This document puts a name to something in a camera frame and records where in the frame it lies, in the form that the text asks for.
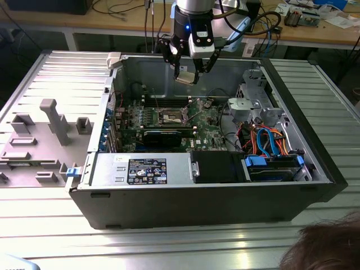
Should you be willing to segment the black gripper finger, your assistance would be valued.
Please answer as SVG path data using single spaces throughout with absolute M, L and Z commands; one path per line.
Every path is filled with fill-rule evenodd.
M 220 53 L 221 53 L 220 49 L 215 50 L 215 52 L 212 54 L 212 56 L 206 63 L 204 63 L 203 59 L 201 59 L 201 58 L 193 59 L 193 63 L 195 64 L 195 75 L 194 75 L 194 80 L 192 82 L 193 84 L 198 83 L 200 74 L 209 73 L 211 71 L 211 69 L 214 66 L 214 64 L 216 63 Z
M 171 48 L 173 47 L 170 39 L 160 38 L 158 40 L 161 54 L 164 61 L 174 67 L 174 79 L 177 79 L 180 74 L 180 59 L 183 53 L 183 40 L 181 39 L 178 46 L 174 47 L 176 53 L 173 53 Z

